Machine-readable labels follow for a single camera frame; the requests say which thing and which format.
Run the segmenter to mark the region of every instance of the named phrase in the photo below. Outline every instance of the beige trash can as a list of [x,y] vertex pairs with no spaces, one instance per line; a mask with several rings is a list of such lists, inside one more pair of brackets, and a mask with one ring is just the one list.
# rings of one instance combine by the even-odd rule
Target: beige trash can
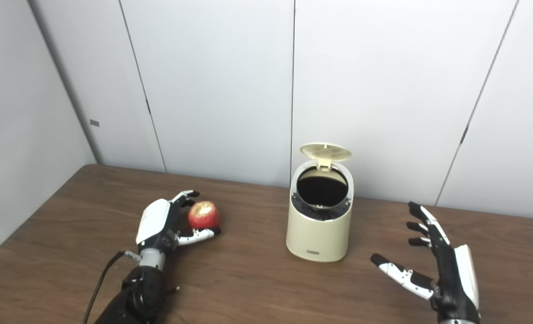
[[291,181],[287,248],[318,262],[341,260],[347,253],[354,188],[352,175],[340,161],[351,152],[333,144],[311,143],[301,152],[312,160]]

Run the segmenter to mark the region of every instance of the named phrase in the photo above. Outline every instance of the wooden table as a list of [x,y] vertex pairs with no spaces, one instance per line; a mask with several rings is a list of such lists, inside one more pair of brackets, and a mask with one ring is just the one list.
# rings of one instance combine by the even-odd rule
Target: wooden table
[[[168,260],[181,289],[160,323],[436,323],[427,301],[369,261],[380,252],[437,277],[431,252],[407,244],[405,203],[356,199],[347,256],[315,263],[285,246],[287,189],[86,166],[0,247],[0,324],[79,323],[105,263],[135,250],[143,209],[183,189],[217,204],[223,233]],[[533,220],[429,210],[455,246],[472,249],[483,324],[533,323]],[[111,268],[89,322],[134,266],[124,258]]]

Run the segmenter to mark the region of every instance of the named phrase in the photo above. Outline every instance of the open lid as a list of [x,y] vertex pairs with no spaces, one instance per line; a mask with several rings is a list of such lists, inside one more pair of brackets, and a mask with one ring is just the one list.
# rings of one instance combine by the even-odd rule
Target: open lid
[[321,171],[330,171],[332,161],[344,161],[351,157],[351,152],[338,145],[329,143],[309,143],[301,147],[301,153],[318,160],[316,168]]

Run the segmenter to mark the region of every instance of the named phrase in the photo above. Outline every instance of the robotic arm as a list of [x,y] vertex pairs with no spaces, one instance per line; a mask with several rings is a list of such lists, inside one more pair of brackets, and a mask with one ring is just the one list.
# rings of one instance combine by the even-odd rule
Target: robotic arm
[[407,222],[407,227],[425,236],[410,238],[408,242],[433,252],[437,259],[438,281],[435,283],[434,279],[407,270],[377,253],[371,256],[371,261],[404,288],[428,299],[438,314],[439,324],[480,324],[479,290],[469,247],[452,248],[441,225],[425,207],[413,202],[408,206],[411,215],[421,223]]
[[191,235],[181,235],[178,231],[180,209],[193,206],[194,201],[190,197],[198,196],[199,193],[194,190],[182,191],[169,201],[158,199],[145,209],[136,236],[139,254],[119,252],[107,264],[83,324],[88,320],[92,302],[106,270],[122,255],[131,257],[138,265],[122,281],[121,291],[107,305],[95,324],[151,324],[156,320],[168,293],[163,275],[166,257],[178,246],[200,242],[221,233],[220,227],[195,229]]

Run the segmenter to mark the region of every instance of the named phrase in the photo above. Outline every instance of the red apple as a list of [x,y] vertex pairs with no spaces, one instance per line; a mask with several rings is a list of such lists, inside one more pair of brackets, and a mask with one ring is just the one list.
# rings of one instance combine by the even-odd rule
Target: red apple
[[189,224],[193,229],[219,226],[219,211],[210,201],[199,201],[189,211]]

